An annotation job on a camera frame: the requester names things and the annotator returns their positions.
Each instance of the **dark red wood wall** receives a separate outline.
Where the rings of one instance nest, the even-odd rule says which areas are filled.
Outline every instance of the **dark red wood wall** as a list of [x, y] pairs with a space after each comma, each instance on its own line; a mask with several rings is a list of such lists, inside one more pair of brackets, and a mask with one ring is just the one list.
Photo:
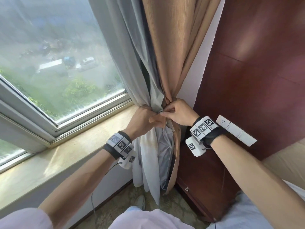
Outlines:
[[305, 137], [305, 0], [226, 0], [194, 109], [258, 141], [259, 159]]

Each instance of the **window pane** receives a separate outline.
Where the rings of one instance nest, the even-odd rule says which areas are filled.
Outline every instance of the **window pane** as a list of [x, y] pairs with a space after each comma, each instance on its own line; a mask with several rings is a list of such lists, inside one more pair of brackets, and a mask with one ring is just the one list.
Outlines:
[[0, 165], [24, 154], [25, 151], [0, 139]]
[[61, 123], [125, 89], [88, 0], [0, 0], [0, 74]]

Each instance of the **hand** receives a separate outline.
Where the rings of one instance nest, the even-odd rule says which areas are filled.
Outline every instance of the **hand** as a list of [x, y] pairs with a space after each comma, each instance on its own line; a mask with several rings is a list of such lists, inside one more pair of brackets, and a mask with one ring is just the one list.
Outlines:
[[126, 133], [131, 140], [134, 140], [139, 136], [146, 134], [153, 127], [162, 127], [161, 122], [149, 122], [149, 118], [154, 115], [157, 115], [157, 113], [153, 112], [151, 107], [144, 105], [135, 111], [127, 128], [122, 131]]
[[193, 126], [199, 115], [182, 99], [171, 102], [160, 115], [170, 118], [180, 125]]

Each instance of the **wrist-mounted tracker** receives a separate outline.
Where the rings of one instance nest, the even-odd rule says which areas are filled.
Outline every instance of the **wrist-mounted tracker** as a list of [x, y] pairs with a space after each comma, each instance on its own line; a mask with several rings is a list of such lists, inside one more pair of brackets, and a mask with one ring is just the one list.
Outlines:
[[114, 159], [119, 158], [119, 163], [121, 162], [120, 166], [125, 169], [131, 167], [137, 154], [133, 150], [134, 146], [130, 137], [122, 131], [115, 133], [111, 138], [109, 138], [102, 148], [110, 153]]
[[205, 153], [212, 141], [225, 130], [219, 127], [210, 117], [199, 117], [190, 129], [191, 137], [186, 139], [186, 144], [192, 153], [198, 157]]

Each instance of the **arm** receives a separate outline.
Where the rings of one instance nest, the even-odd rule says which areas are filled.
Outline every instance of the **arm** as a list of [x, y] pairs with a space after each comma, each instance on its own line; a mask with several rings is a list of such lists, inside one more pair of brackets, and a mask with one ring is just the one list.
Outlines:
[[[199, 115], [178, 99], [161, 115], [181, 125], [192, 126]], [[224, 135], [213, 140], [211, 147], [244, 193], [274, 228], [303, 228], [305, 202], [283, 180], [260, 161]]]
[[[159, 122], [149, 123], [153, 115], [151, 108], [139, 108], [123, 131], [131, 140], [144, 135], [160, 125]], [[62, 228], [82, 207], [114, 161], [106, 150], [101, 149], [42, 202], [39, 208], [50, 217], [54, 229]]]

